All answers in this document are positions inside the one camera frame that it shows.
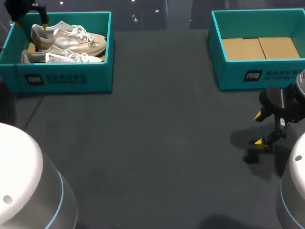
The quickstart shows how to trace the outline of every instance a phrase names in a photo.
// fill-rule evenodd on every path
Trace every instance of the silver sneaker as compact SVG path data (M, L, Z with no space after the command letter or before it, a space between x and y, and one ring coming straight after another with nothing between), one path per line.
M52 45L68 49L76 53L86 53L98 56L106 49L106 38L102 35L87 32L80 25L69 25L60 21L54 26L47 27L34 24L31 30L33 43L39 50L46 50Z

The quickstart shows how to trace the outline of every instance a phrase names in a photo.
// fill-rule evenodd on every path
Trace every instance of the open box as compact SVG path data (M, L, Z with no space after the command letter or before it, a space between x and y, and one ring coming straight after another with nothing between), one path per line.
M305 69L305 10L212 11L208 46L220 90L286 87Z
M107 38L104 62L21 63L21 52L28 49L33 24L41 24L38 13L29 13L15 24L0 53L0 75L14 93L111 92L114 35L111 12L48 13L52 26L60 21L81 25L88 32Z

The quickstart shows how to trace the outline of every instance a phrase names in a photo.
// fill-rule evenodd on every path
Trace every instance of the shoelace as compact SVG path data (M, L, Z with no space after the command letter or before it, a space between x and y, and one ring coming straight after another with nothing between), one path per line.
M84 37L88 43L93 43L94 37L87 33L81 25L72 25L75 27L69 37Z
M72 52L71 50L68 50L68 49L65 49L64 51L66 51L67 58L68 58L67 60L69 60L69 61L75 61L76 63L89 62L89 59L88 59L89 55L86 53L78 54L78 53Z

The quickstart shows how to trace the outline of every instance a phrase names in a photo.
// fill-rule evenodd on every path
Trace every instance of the shoe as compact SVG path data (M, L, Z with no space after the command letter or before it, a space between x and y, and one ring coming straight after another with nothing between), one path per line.
M34 45L39 50L46 50L52 45L61 49L69 49L76 53L89 56L102 55L106 49L106 38L102 35L89 33L80 25L69 25L60 21L47 27L34 24L31 30Z
M44 52L30 52L24 50L21 53L21 63L50 63L50 62L64 62L64 63L88 63L88 62L103 62L98 57L89 56L86 53L78 54L71 50L64 50L52 45Z

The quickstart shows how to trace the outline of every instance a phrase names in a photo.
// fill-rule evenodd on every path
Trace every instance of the robotic arm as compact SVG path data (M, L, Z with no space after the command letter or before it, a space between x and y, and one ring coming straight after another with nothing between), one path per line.
M262 105L255 121L262 122L274 114L275 128L268 136L263 136L257 142L258 146L272 146L279 138L286 138L290 123L298 123L305 118L305 71L296 77L296 83L286 88L270 86L259 95Z
M39 13L44 29L48 26L49 18L46 6L35 3L35 0L6 0L4 6L10 14L11 20L18 26L20 26L20 17L26 15L30 10L35 10Z

